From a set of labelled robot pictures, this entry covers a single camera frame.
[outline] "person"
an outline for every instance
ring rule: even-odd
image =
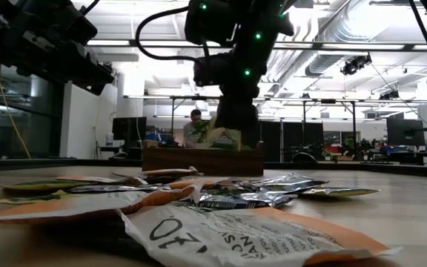
[[[195,148],[197,141],[200,138],[199,133],[192,133],[195,125],[202,122],[202,112],[198,109],[191,111],[191,122],[184,125],[184,144],[186,148]]]

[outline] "computer monitor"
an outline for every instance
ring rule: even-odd
[[[146,117],[115,118],[113,120],[113,138],[124,140],[127,144],[136,144],[139,137],[144,140],[146,138],[146,120]]]
[[[426,145],[423,121],[416,119],[386,120],[389,145]]]

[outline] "wooden box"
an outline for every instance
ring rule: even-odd
[[[146,148],[142,170],[195,167],[207,176],[260,177],[263,175],[263,152],[216,149]]]

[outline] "glass wall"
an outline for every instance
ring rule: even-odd
[[[0,151],[7,158],[27,158],[15,126],[32,158],[59,155],[63,85],[19,75],[0,66]]]

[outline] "white wall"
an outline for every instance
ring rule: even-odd
[[[143,99],[126,99],[124,95],[143,95],[145,80],[139,75],[139,72],[122,73],[118,75],[117,80],[118,96],[116,97],[116,117],[136,117],[143,114]]]
[[[75,85],[66,84],[60,156],[95,157],[95,140],[104,145],[105,135],[111,132],[116,92],[117,88],[106,85],[102,95],[95,96]]]

